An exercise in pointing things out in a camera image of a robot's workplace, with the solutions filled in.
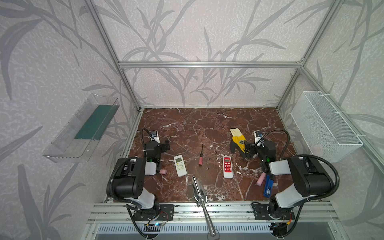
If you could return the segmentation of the red handled screwdriver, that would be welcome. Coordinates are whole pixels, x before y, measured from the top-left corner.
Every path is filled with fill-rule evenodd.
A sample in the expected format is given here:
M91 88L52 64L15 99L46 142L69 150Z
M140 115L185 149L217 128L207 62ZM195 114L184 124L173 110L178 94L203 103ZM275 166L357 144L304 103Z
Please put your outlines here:
M204 155L204 144L202 144L200 158L199 158L199 166L200 167L203 165L203 155Z

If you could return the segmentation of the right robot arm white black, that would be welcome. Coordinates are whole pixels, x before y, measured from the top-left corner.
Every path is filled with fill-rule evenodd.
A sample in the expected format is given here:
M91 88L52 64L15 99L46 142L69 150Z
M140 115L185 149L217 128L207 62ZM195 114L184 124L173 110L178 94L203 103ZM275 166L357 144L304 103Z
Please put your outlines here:
M264 196L269 203L254 207L262 217L279 220L293 213L293 208L327 198L340 186L336 168L327 160L314 155L295 155L276 160L276 146L271 141L258 140L255 144L245 143L246 157L257 156L265 176ZM284 191L272 194L277 175L290 175L293 183Z

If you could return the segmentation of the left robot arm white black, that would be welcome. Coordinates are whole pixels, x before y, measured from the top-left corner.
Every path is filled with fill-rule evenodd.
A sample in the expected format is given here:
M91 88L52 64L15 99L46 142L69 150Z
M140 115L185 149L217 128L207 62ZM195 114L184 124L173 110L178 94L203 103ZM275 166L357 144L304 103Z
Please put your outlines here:
M128 211L140 214L158 215L159 200L144 187L145 177L165 175L161 168L161 155L170 150L170 142L155 140L144 144L144 157L119 159L107 183L106 193L117 202L126 203Z

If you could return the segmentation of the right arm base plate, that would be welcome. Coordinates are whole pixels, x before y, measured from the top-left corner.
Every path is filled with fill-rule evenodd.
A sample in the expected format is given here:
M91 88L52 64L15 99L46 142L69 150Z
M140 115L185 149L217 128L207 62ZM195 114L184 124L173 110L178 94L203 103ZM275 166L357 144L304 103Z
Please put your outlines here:
M292 208L282 209L270 204L262 204L259 202L251 203L255 220L269 221L292 221L295 220L295 214Z

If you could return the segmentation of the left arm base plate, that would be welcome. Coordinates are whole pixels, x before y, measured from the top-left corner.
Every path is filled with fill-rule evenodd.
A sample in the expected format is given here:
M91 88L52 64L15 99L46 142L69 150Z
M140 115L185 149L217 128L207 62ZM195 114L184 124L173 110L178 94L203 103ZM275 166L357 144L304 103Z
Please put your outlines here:
M149 221L156 219L160 221L172 221L175 213L175 205L160 204L152 209L139 210L134 212L135 221Z

